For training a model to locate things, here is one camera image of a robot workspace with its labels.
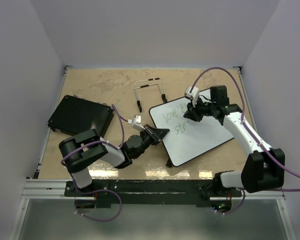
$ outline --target wooden table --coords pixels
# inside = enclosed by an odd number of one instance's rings
[[[186,88],[193,84],[202,71],[202,69],[69,69],[59,100],[64,95],[76,95],[93,102],[115,104],[124,118],[131,119],[134,115],[141,115],[143,125],[153,126],[148,111],[149,108],[162,104],[160,92],[156,86],[141,88],[138,91],[143,109],[140,113],[134,95],[135,81],[162,78],[166,98],[171,101],[183,97]],[[237,70],[229,71],[242,90]],[[242,107],[235,84],[221,70],[211,70],[206,73],[196,87],[203,90],[215,85],[226,85],[230,103],[237,103]],[[246,111],[245,117],[251,123],[249,111]],[[131,135],[139,134],[130,125],[123,124],[125,140]],[[39,179],[70,178],[68,171],[60,164],[62,155],[58,148],[59,143],[68,137],[60,132],[50,132]],[[115,115],[104,139],[119,145],[121,138],[119,120]],[[124,169],[116,169],[107,162],[97,160],[89,167],[89,171],[93,179],[212,179],[218,172],[242,170],[246,157],[237,141],[232,139],[180,167],[167,168],[167,160],[168,155],[163,145],[159,144],[150,146],[138,159],[133,160],[132,165]]]

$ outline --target whiteboard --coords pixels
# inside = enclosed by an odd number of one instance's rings
[[[201,91],[200,95],[209,99],[210,89]],[[149,109],[156,128],[170,129],[163,139],[163,145],[175,167],[234,138],[212,116],[204,116],[200,122],[184,118],[189,102],[189,99],[181,97]]]

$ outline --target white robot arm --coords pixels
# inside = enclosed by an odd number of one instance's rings
[[[280,188],[284,184],[284,170],[274,164],[260,144],[251,136],[248,128],[281,164],[285,164],[283,151],[273,149],[268,143],[261,139],[244,117],[242,110],[237,104],[230,104],[226,86],[212,86],[210,88],[210,101],[199,97],[199,89],[188,87],[184,93],[190,100],[184,118],[200,122],[204,116],[212,116],[219,120],[241,145],[247,161],[242,171],[227,171],[216,173],[213,179],[213,187],[241,188],[249,193],[263,190]]]

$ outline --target cable connector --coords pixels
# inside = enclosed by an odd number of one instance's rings
[[[138,132],[142,132],[145,130],[144,126],[141,124],[141,116],[140,115],[135,115],[133,120],[129,119],[128,124],[131,124],[132,128],[137,130]]]
[[[184,92],[184,96],[186,99],[191,100],[192,105],[195,107],[199,97],[199,88],[194,87],[191,91],[192,86],[188,86],[188,88]]]

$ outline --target white wall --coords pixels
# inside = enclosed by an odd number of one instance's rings
[[[74,66],[242,66],[279,0],[31,0]]]
[[[243,66],[243,79],[260,135],[282,148],[286,166],[300,173],[300,0],[281,0]],[[300,180],[285,174],[285,187]],[[300,240],[300,192],[286,193]]]
[[[0,0],[0,240],[39,161],[62,64],[29,0]]]

